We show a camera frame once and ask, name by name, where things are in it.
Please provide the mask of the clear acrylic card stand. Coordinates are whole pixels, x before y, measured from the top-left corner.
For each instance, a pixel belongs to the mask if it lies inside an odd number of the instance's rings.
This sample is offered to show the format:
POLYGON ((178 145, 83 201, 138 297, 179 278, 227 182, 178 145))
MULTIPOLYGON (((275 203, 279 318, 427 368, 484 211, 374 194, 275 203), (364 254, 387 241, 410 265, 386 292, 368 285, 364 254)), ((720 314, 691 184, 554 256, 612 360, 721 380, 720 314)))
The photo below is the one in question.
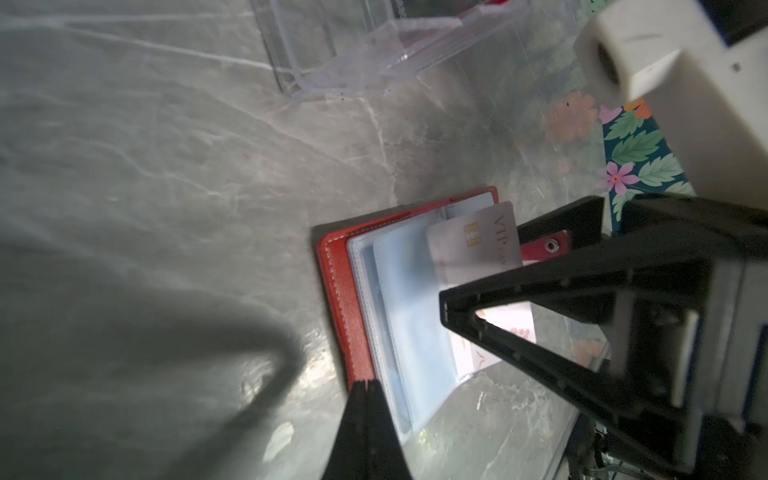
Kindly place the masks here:
POLYGON ((282 92, 297 100, 385 91, 521 19, 527 1, 255 1, 282 92))

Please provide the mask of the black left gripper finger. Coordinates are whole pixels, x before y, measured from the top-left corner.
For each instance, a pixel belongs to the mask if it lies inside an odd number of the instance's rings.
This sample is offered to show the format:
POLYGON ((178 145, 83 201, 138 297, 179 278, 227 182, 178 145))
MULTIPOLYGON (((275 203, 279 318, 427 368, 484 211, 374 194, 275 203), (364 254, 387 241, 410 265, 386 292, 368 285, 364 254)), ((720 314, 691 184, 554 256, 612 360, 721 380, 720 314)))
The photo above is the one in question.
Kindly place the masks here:
POLYGON ((405 456, 377 380, 352 384, 324 479, 409 479, 405 456))

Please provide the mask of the white pink VIP card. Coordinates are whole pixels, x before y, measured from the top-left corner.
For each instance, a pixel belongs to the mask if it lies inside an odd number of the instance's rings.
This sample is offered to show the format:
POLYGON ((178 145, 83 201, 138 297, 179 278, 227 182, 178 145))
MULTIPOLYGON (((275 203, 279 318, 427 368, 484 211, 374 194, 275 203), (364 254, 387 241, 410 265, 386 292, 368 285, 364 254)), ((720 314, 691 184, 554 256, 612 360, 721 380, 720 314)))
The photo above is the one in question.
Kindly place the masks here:
MULTIPOLYGON (((427 230, 427 241, 440 290, 447 290, 523 266, 511 202, 452 218, 427 230)), ((478 317, 537 343, 529 302, 480 310, 478 317)), ((449 331, 459 381, 497 364, 500 359, 449 331)))

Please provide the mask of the red leather card holder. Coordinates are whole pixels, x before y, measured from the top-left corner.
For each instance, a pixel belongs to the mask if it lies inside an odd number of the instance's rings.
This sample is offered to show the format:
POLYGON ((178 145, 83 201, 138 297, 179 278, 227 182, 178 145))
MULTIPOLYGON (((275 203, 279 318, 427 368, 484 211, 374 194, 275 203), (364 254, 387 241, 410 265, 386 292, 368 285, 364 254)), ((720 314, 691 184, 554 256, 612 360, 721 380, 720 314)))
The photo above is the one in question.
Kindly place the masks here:
MULTIPOLYGON (((427 230, 501 203, 487 187, 324 235, 316 248, 350 383, 377 380, 400 442, 424 429, 459 381, 440 321, 427 230)), ((520 244, 523 266, 572 249, 560 231, 520 244)))

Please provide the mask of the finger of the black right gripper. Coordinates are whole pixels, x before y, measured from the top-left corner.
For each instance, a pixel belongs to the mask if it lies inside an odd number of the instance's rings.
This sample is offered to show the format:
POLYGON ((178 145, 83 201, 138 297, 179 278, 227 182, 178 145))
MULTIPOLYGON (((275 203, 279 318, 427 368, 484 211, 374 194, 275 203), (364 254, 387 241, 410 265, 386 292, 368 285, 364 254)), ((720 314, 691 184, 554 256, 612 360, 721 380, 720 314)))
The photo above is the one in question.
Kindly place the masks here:
POLYGON ((603 239, 604 203, 603 197, 588 196, 527 221, 518 227, 520 244, 560 231, 570 234, 572 246, 599 243, 603 239))
POLYGON ((689 474, 702 420, 687 400, 708 253, 690 240, 609 241, 443 291, 442 324, 605 426, 632 460, 689 474), (493 324, 529 306, 595 353, 535 344, 493 324))

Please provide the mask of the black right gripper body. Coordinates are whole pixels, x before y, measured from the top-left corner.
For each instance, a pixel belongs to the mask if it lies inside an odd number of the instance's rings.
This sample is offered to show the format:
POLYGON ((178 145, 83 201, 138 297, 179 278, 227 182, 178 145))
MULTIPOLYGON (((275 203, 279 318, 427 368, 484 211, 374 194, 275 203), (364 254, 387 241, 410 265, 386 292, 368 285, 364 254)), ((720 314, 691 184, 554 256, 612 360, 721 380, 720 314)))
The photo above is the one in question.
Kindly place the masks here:
POLYGON ((767 213, 701 198, 638 197, 615 364, 680 415, 611 431, 612 455, 675 479, 767 475, 767 213))

